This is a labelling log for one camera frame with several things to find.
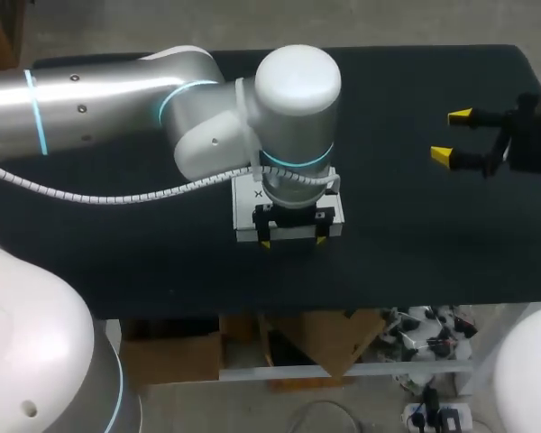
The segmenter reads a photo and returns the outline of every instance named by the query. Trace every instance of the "robotic arm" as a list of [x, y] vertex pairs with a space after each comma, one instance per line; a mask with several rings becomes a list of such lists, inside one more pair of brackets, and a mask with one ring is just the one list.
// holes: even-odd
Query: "robotic arm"
[[325, 194], [328, 182], [316, 179], [329, 175], [340, 89], [335, 61], [303, 45], [272, 52], [254, 78], [232, 82], [192, 46], [130, 62], [6, 71], [0, 161], [163, 130], [187, 179], [250, 165], [273, 203], [300, 209]]

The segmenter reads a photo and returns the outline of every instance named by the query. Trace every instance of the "white box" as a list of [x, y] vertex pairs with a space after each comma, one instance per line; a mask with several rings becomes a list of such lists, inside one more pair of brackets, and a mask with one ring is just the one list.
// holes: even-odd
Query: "white box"
[[[336, 174], [331, 167], [329, 175]], [[262, 182], [254, 180], [252, 175], [233, 179], [233, 219], [234, 231], [238, 242], [257, 242], [258, 236], [252, 221], [252, 212], [257, 205], [272, 204], [265, 194]], [[340, 236], [343, 232], [344, 214], [341, 195], [323, 196], [316, 203], [317, 207], [333, 207], [335, 218], [330, 227], [330, 236]], [[274, 222], [269, 223], [270, 240], [314, 238], [315, 226], [278, 228]]]

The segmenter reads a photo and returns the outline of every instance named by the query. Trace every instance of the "concrete floor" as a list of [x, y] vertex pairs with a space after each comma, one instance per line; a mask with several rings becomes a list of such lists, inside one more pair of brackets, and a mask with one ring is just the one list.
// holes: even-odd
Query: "concrete floor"
[[[160, 51], [180, 44], [215, 50], [288, 43], [510, 43], [527, 54], [541, 78], [541, 0], [38, 0], [28, 8], [23, 64], [63, 55]], [[283, 432], [289, 415], [316, 399], [347, 405], [375, 424], [371, 431], [404, 431], [399, 414], [406, 395], [388, 377], [361, 379], [344, 389], [289, 394], [269, 393], [260, 382], [153, 387], [144, 397], [146, 430]], [[502, 432], [488, 388], [472, 405], [493, 432]], [[320, 410], [317, 416], [320, 421], [311, 421], [306, 431], [351, 431], [338, 412]]]

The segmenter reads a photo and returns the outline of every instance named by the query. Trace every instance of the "power strip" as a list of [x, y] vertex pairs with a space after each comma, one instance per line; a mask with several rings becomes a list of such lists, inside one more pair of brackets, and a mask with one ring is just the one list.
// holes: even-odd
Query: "power strip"
[[[463, 433], [472, 433], [472, 415], [471, 408], [467, 403], [439, 403], [440, 410], [442, 409], [455, 409], [459, 412], [459, 422], [461, 423], [461, 431]], [[426, 414], [425, 404], [420, 405], [418, 403], [408, 404], [401, 415], [401, 421], [407, 427], [408, 431], [412, 433], [419, 433], [418, 427], [413, 425], [411, 416], [416, 412], [420, 412], [423, 415]], [[425, 426], [425, 432], [436, 433], [435, 427]]]

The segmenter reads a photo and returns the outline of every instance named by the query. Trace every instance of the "white cable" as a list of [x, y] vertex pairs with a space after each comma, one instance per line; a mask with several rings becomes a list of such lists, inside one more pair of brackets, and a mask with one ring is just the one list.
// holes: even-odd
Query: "white cable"
[[[331, 187], [331, 189], [336, 193], [338, 193], [341, 181], [338, 174], [315, 179], [276, 167], [261, 167], [261, 172], [262, 174], [272, 174], [280, 178], [286, 178], [288, 180], [293, 180], [295, 182], [309, 186], [327, 185], [330, 182], [333, 182], [333, 186]], [[0, 169], [0, 180], [10, 182], [21, 188], [28, 189], [32, 192], [36, 192], [44, 196], [57, 198], [60, 200], [73, 201], [75, 203], [83, 203], [88, 205], [132, 205], [135, 203], [143, 203], [146, 201], [154, 201], [161, 200], [163, 198], [174, 197], [179, 194], [184, 194], [185, 192], [194, 191], [195, 189], [201, 189], [210, 185], [225, 182], [232, 178], [237, 178], [239, 176], [245, 176], [252, 173], [252, 167], [244, 167], [242, 169], [236, 169], [227, 171], [226, 173], [216, 174], [215, 176], [211, 176], [202, 180], [197, 180], [196, 182], [191, 182], [180, 187], [163, 189], [161, 191], [155, 192], [148, 192], [146, 194], [135, 194], [131, 196], [119, 197], [84, 196], [81, 194], [73, 194], [71, 192], [60, 191], [59, 189], [44, 187], [42, 185], [39, 185], [38, 183], [23, 179], [2, 169]]]

